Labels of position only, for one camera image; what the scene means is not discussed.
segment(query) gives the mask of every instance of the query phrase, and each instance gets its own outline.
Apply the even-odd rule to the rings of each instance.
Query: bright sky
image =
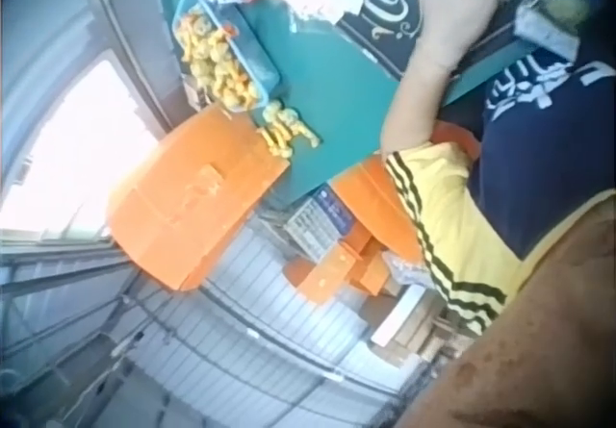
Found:
[[[157,143],[114,66],[103,61],[64,97],[40,130],[22,186],[0,209],[0,229],[93,236],[105,224],[114,184]]]

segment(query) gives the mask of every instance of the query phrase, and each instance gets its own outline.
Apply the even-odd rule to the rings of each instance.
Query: blue tray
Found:
[[[216,27],[220,28],[223,24],[230,23],[236,28],[238,34],[233,38],[228,38],[227,41],[250,76],[250,80],[259,90],[259,100],[251,109],[264,108],[270,101],[271,93],[280,83],[280,73],[248,26],[240,10],[235,5],[208,3],[205,0],[180,0],[173,17],[173,29],[178,26],[180,18],[195,5],[203,9]],[[245,109],[236,108],[229,111],[241,113]]]

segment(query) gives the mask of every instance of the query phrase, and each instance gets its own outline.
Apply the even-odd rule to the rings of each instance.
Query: yellow toy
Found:
[[[231,25],[215,29],[199,7],[192,8],[174,29],[184,49],[182,61],[188,63],[200,87],[216,97],[227,109],[252,109],[260,93],[233,54],[229,38],[237,35]]]

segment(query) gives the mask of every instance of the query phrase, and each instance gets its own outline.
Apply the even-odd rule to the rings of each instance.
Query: hand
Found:
[[[419,49],[444,68],[454,69],[486,30],[498,4],[499,0],[420,0]]]

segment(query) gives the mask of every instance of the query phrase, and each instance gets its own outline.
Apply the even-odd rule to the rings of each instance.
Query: black stripe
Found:
[[[414,223],[417,222],[419,215],[417,214],[417,209],[415,208],[415,204],[412,203],[410,201],[410,199],[408,199],[406,197],[406,192],[407,189],[404,188],[404,180],[402,179],[402,177],[399,175],[398,171],[391,165],[389,164],[389,162],[387,162],[387,169],[390,172],[390,174],[392,174],[394,176],[394,186],[396,187],[396,190],[398,191],[398,195],[404,199],[404,202],[406,202],[406,204],[409,206],[411,212],[413,214],[410,214],[409,216],[411,217],[411,219],[413,220]]]
[[[415,181],[413,180],[413,173],[411,173],[409,167],[406,166],[399,152],[395,152],[394,154],[392,154],[392,157],[396,161],[396,164],[400,167],[400,169],[404,173],[406,173],[410,185],[410,191],[413,193],[413,196],[417,200],[417,210],[419,211],[418,214],[421,214],[422,210],[424,209],[424,205],[422,203],[422,198],[420,197],[420,192],[415,186]]]
[[[410,185],[409,186],[410,189],[406,189],[404,179],[402,178],[402,176],[400,176],[398,170],[392,164],[389,164],[388,161],[386,161],[386,165],[387,165],[388,171],[395,178],[394,184],[396,186],[398,194],[402,197],[402,199],[404,199],[404,202],[406,203],[408,208],[413,212],[413,214],[409,216],[411,216],[411,218],[413,219],[413,222],[415,223],[417,230],[421,232],[422,237],[418,237],[418,241],[420,243],[420,248],[422,249],[422,252],[423,252],[423,258],[425,260],[425,264],[428,270],[430,271],[430,277],[432,278],[432,281],[440,288],[441,292],[446,296],[446,300],[448,301],[449,304],[451,304],[452,306],[457,306],[464,311],[468,311],[470,313],[475,314],[475,317],[473,319],[465,319],[466,321],[470,322],[470,321],[475,320],[478,323],[478,325],[482,328],[482,330],[485,330],[487,327],[485,320],[481,316],[479,316],[478,313],[484,312],[491,320],[495,320],[499,316],[496,313],[496,311],[487,303],[479,304],[476,302],[469,302],[469,301],[464,301],[464,300],[457,299],[457,298],[451,298],[451,291],[461,290],[461,291],[465,291],[468,293],[483,294],[484,296],[492,297],[496,299],[502,305],[504,305],[504,301],[506,298],[505,295],[502,293],[500,289],[488,286],[486,284],[470,283],[470,282],[456,282],[453,280],[453,273],[451,272],[449,267],[434,253],[434,246],[432,245],[428,232],[425,230],[424,225],[420,222],[417,216],[417,213],[416,213],[415,204],[411,201],[411,199],[409,198],[407,194],[408,191],[410,190],[411,192],[413,192],[417,200],[417,203],[418,203],[417,205],[420,206],[422,204],[421,197],[419,196],[419,191],[413,182],[413,175],[411,171],[408,169],[408,167],[401,161],[401,158],[398,153],[395,153],[393,156],[397,160],[397,165],[402,169],[402,171],[404,171],[407,174],[407,179]],[[429,254],[432,256],[432,261],[430,261],[428,257],[425,255],[426,251],[428,251]],[[439,276],[436,275],[436,272],[433,266],[437,267],[438,270],[443,274],[443,276],[451,283],[450,290],[445,287],[443,281],[439,278]]]
[[[404,162],[401,160],[399,153],[394,153],[393,156],[397,159],[398,166],[407,174],[408,182],[410,184],[409,186],[410,190],[415,195],[418,205],[421,205],[421,197],[419,196],[417,187],[415,186],[413,182],[413,174],[411,173],[411,170],[409,170],[408,166],[406,166]],[[401,177],[398,174],[398,171],[395,170],[392,166],[391,168],[392,168],[392,171],[396,174],[398,180],[401,183],[404,183],[404,180],[401,179]],[[414,207],[412,203],[410,202],[410,199],[405,199],[405,200],[407,204],[409,205],[409,207]],[[495,300],[497,300],[499,303],[504,305],[506,296],[500,289],[497,289],[495,287],[488,286],[487,284],[482,284],[482,283],[455,282],[453,280],[453,273],[451,272],[451,270],[445,265],[445,263],[443,263],[443,261],[439,257],[436,256],[434,252],[434,246],[432,245],[429,234],[425,230],[424,225],[420,222],[420,219],[416,217],[414,222],[417,226],[417,229],[423,233],[423,238],[426,244],[425,249],[428,250],[430,254],[432,255],[432,257],[434,258],[434,265],[438,267],[438,269],[443,273],[446,279],[448,279],[451,282],[452,290],[463,290],[469,293],[480,293],[482,295],[492,297]]]

